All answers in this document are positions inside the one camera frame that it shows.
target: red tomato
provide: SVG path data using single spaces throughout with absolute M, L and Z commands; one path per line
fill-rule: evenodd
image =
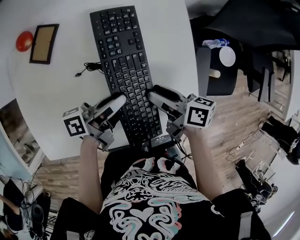
M 22 32 L 15 42 L 15 47 L 19 52 L 27 51 L 33 41 L 33 35 L 29 31 Z

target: floor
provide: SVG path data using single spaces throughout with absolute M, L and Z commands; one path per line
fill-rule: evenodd
M 214 163 L 221 177 L 224 192 L 241 186 L 241 180 L 234 169 L 234 161 L 255 151 L 256 158 L 252 164 L 257 165 L 262 159 L 268 164 L 275 153 L 270 144 L 273 141 L 258 131 L 258 125 L 265 120 L 269 110 L 249 97 L 247 79 L 239 71 L 235 91 L 230 96 L 210 97 L 217 102 L 215 115 L 209 128 L 205 131 L 211 147 Z M 245 145 L 235 152 L 245 140 Z M 185 147 L 189 152 L 188 141 Z M 103 172 L 107 153 L 98 153 L 99 174 Z M 67 197 L 77 198 L 79 157 L 49 161 L 39 169 L 35 179 L 41 182 L 52 194 L 51 209 L 58 210 L 61 201 Z M 193 177 L 195 170 L 192 160 L 186 165 Z

